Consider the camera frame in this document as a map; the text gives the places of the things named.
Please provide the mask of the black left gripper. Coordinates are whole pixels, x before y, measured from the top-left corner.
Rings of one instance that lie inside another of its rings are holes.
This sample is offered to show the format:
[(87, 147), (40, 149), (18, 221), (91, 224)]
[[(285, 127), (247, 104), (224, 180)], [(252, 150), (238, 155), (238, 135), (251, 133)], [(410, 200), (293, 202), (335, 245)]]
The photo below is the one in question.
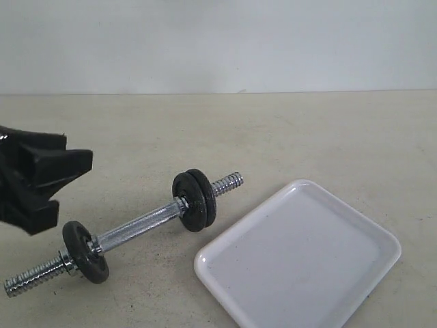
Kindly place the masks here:
[[(91, 171), (93, 152), (66, 148), (67, 137), (53, 133), (15, 133), (18, 172), (33, 192), (50, 198), (60, 189)], [(10, 130), (1, 126), (1, 221), (29, 235), (58, 224), (57, 200), (16, 200), (13, 171), (6, 155)]]

